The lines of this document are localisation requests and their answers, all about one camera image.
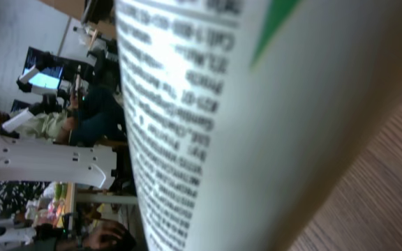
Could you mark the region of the white tube with gold cap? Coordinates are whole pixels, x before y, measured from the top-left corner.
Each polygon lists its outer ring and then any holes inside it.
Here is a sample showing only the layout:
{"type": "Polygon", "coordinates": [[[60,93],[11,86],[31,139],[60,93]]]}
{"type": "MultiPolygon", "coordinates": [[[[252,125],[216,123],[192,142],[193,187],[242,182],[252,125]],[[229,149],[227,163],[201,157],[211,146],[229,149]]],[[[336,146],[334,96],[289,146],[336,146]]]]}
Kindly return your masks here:
{"type": "Polygon", "coordinates": [[[402,0],[115,15],[148,250],[287,250],[402,99],[402,0]]]}

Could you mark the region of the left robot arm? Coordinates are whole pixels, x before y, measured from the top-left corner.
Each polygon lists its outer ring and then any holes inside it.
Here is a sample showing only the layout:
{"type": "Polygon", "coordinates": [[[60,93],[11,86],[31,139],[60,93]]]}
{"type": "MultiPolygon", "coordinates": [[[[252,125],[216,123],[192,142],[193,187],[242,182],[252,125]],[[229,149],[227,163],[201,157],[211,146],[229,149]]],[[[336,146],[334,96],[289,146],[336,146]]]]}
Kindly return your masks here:
{"type": "Polygon", "coordinates": [[[108,189],[117,154],[106,146],[82,148],[0,135],[0,181],[59,181],[108,189]]]}

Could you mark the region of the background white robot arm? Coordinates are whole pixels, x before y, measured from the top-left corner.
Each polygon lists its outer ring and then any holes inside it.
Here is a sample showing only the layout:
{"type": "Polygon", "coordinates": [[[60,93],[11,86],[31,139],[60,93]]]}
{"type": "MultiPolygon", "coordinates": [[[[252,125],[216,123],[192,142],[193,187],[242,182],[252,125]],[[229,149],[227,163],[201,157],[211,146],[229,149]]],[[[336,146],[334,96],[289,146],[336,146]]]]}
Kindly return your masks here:
{"type": "Polygon", "coordinates": [[[28,108],[22,110],[18,115],[2,123],[0,127],[0,135],[19,139],[20,134],[15,130],[33,117],[35,117],[35,115],[31,113],[28,108]]]}

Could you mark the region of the seated person in background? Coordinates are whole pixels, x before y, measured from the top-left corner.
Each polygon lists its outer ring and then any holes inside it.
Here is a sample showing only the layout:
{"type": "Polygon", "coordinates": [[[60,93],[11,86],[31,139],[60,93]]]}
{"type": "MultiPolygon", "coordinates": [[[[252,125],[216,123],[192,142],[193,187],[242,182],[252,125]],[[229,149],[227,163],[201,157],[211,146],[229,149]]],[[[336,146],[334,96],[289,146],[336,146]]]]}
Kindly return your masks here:
{"type": "Polygon", "coordinates": [[[54,144],[92,147],[102,139],[126,142],[124,109],[104,86],[93,87],[78,102],[71,96],[63,112],[40,113],[14,129],[21,139],[44,139],[54,144]]]}

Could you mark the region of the background computer monitor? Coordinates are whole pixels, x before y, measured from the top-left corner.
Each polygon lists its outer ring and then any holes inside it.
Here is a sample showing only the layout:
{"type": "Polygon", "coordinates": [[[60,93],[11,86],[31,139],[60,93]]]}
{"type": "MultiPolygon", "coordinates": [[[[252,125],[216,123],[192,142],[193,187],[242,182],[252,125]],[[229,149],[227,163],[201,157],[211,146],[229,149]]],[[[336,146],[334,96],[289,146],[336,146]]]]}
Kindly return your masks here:
{"type": "Polygon", "coordinates": [[[64,64],[59,57],[29,47],[17,85],[25,93],[54,94],[58,91],[63,74],[64,64]]]}

